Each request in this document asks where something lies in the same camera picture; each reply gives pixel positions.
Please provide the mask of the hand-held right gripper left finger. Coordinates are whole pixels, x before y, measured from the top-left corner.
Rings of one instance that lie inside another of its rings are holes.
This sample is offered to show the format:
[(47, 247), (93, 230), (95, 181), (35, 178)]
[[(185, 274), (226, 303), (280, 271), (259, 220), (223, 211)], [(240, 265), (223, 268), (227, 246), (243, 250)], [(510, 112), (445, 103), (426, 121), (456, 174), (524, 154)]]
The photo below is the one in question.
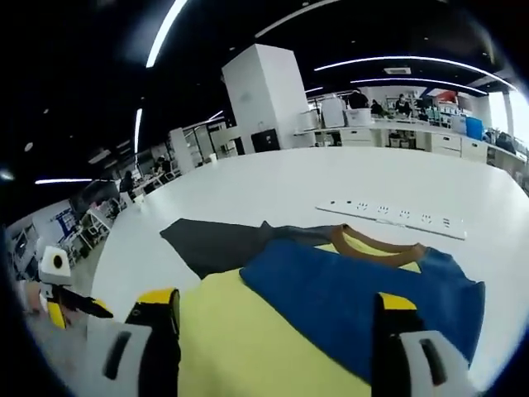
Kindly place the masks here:
[(84, 362), (87, 396), (176, 396), (179, 292), (140, 296), (126, 320), (104, 319), (88, 330)]

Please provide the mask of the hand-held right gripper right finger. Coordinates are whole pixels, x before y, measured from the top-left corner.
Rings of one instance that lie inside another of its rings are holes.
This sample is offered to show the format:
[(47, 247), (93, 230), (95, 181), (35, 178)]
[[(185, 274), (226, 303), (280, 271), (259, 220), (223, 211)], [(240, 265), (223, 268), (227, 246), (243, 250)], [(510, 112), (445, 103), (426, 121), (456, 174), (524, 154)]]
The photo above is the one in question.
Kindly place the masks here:
[(374, 298), (373, 396), (475, 396), (469, 363), (440, 332), (427, 330), (416, 306), (397, 295)]

